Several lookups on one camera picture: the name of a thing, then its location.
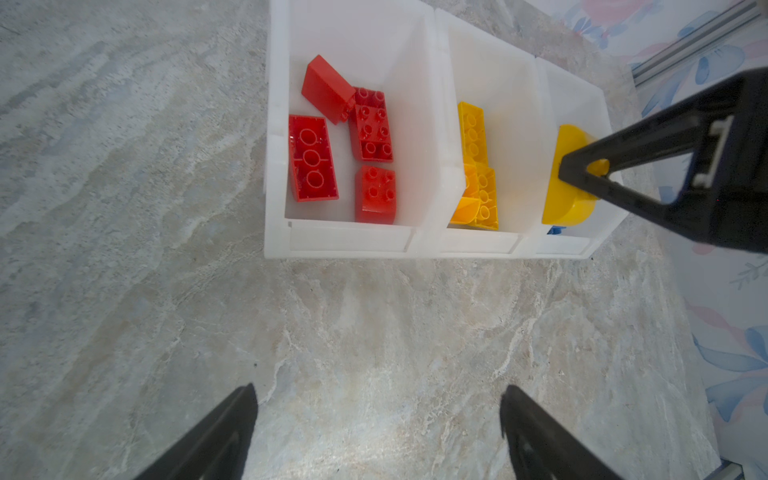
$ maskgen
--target red building block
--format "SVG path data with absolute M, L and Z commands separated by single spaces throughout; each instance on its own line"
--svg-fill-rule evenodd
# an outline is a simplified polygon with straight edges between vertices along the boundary
M 319 55 L 306 66 L 301 94 L 334 125 L 355 107 L 355 88 Z
M 326 119 L 289 115 L 288 135 L 293 198 L 297 202 L 337 200 L 339 190 Z
M 355 222 L 395 223 L 395 172 L 363 166 L 355 176 Z
M 358 161 L 392 163 L 392 140 L 384 94 L 356 88 L 354 114 L 349 116 L 352 155 Z

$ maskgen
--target red block stud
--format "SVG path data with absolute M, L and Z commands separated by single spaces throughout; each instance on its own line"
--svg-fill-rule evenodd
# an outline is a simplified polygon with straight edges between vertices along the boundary
M 355 88 L 319 55 L 306 66 L 301 94 L 334 125 L 355 107 Z
M 297 202 L 337 200 L 336 173 L 326 119 L 288 116 L 291 188 Z
M 395 172 L 364 166 L 355 176 L 355 222 L 395 223 Z
M 349 117 L 349 139 L 352 155 L 358 161 L 392 163 L 392 140 L 384 94 L 356 88 L 355 110 Z

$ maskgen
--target floral patterned wall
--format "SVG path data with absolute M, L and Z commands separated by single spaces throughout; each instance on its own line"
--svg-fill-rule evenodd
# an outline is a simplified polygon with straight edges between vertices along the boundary
M 528 0 L 611 55 L 639 64 L 739 0 Z
M 761 20 L 638 89 L 643 116 L 748 68 L 768 66 Z M 690 158 L 654 165 L 664 203 L 677 197 Z M 720 456 L 746 480 L 768 480 L 768 255 L 716 248 L 663 232 L 688 308 Z

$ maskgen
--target toy brick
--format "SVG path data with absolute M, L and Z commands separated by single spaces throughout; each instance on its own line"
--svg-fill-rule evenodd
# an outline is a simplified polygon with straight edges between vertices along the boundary
M 297 202 L 337 200 L 339 190 L 326 119 L 290 115 L 288 131 L 293 198 Z
M 352 154 L 358 161 L 392 163 L 392 139 L 384 94 L 356 88 L 355 107 L 349 116 Z
M 355 176 L 355 222 L 391 225 L 396 212 L 395 172 L 362 167 Z
M 320 55 L 306 66 L 301 94 L 334 125 L 355 107 L 355 88 Z

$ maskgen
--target red 2x4 block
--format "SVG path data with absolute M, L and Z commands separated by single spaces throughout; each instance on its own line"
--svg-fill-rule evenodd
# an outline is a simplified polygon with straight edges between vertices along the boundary
M 288 132 L 293 198 L 297 202 L 337 200 L 339 190 L 326 119 L 289 115 Z
M 334 125 L 346 121 L 355 106 L 355 88 L 320 55 L 306 66 L 301 94 Z
M 355 222 L 395 223 L 395 172 L 364 166 L 355 176 Z
M 354 114 L 349 116 L 352 154 L 358 161 L 392 163 L 392 140 L 384 94 L 356 88 Z

